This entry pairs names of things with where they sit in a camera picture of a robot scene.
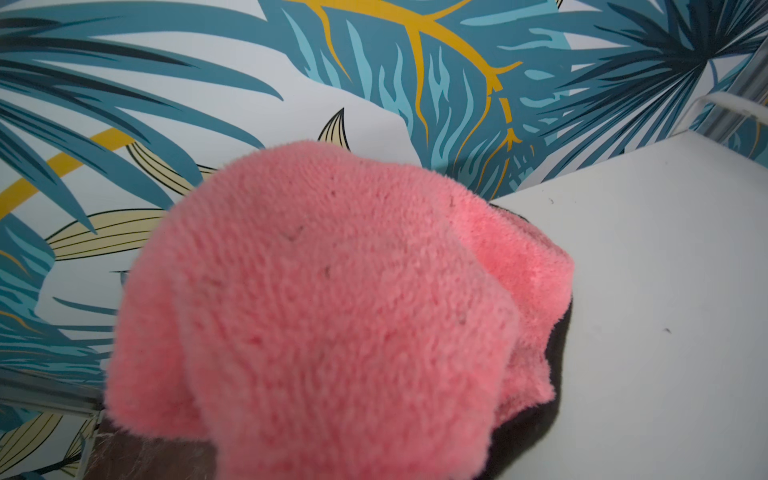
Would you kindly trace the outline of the white two-tier bookshelf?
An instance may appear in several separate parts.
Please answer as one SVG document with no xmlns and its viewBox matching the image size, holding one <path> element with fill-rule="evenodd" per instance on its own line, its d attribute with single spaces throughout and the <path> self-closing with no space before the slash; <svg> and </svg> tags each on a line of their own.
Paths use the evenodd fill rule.
<svg viewBox="0 0 768 480">
<path fill-rule="evenodd" d="M 492 479 L 767 475 L 767 170 L 690 126 L 510 194 L 574 259 L 559 409 Z"/>
</svg>

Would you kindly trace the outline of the pink fluffy cloth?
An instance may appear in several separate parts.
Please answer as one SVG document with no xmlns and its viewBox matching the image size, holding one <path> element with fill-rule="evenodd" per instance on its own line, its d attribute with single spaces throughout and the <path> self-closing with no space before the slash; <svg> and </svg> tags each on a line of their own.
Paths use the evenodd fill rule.
<svg viewBox="0 0 768 480">
<path fill-rule="evenodd" d="M 129 270 L 110 419 L 221 479 L 479 479 L 558 410 L 570 255 L 463 185 L 327 143 L 204 181 Z"/>
</svg>

